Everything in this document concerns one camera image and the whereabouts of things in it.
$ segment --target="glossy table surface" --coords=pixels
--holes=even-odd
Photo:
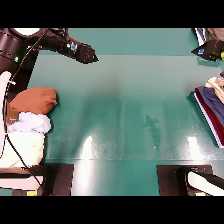
[[[100,61],[43,52],[29,87],[58,93],[45,161],[75,163],[72,195],[158,195],[158,164],[211,164],[224,177],[224,150],[192,95],[224,66],[191,54],[190,29],[70,30]]]

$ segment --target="clothing pile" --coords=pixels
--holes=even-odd
[[[194,96],[219,148],[224,148],[224,80],[213,77],[195,89]]]
[[[7,104],[8,136],[27,166],[39,165],[43,158],[44,134],[51,129],[46,114],[56,104],[56,91],[46,87],[25,90]],[[12,167],[23,164],[6,139],[0,168]]]
[[[224,28],[194,28],[199,46],[213,39],[224,41]]]

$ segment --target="wire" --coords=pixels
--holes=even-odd
[[[30,52],[38,45],[38,43],[42,40],[42,38],[47,34],[47,32],[49,31],[50,28],[47,28],[46,31],[38,38],[38,40],[36,41],[36,43],[28,50],[28,52],[26,53],[26,55],[24,56],[23,60],[21,61],[20,65],[18,66],[16,72],[14,73],[14,75],[12,75],[9,79],[9,82],[7,84],[6,87],[6,91],[5,91],[5,95],[4,95],[4,100],[3,100],[3,108],[2,108],[2,114],[3,114],[3,120],[4,120],[4,129],[5,129],[5,137],[8,140],[10,146],[13,148],[13,150],[15,151],[15,153],[17,154],[17,156],[19,157],[19,159],[21,160],[22,164],[24,165],[24,167],[30,172],[30,174],[35,178],[35,180],[37,181],[37,183],[40,185],[40,187],[42,188],[42,191],[45,195],[47,195],[44,191],[43,186],[41,185],[40,181],[37,179],[37,177],[35,176],[35,174],[30,170],[30,168],[26,165],[26,163],[24,162],[23,158],[21,157],[21,155],[19,154],[19,152],[16,150],[15,146],[12,144],[8,133],[7,133],[7,122],[6,122],[6,117],[7,117],[7,96],[8,96],[8,92],[9,92],[9,88],[14,80],[14,78],[16,77],[16,75],[18,74],[18,72],[20,71],[25,59],[27,58],[27,56],[30,54]]]

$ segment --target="brown fabric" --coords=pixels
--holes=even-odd
[[[56,91],[53,88],[36,87],[20,92],[10,103],[13,111],[47,114],[56,101]]]
[[[224,28],[208,28],[212,37],[224,41]]]
[[[7,103],[7,117],[6,117],[7,118],[7,122],[6,123],[8,125],[11,125],[11,124],[15,123],[17,118],[18,118],[18,115],[19,115],[19,112],[14,111],[11,108],[10,104]]]

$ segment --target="yellow label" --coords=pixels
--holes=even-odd
[[[27,191],[27,196],[37,196],[37,191]]]
[[[198,193],[195,193],[196,196],[205,196],[205,193],[204,192],[198,192]]]
[[[221,58],[224,61],[224,52],[221,53]]]

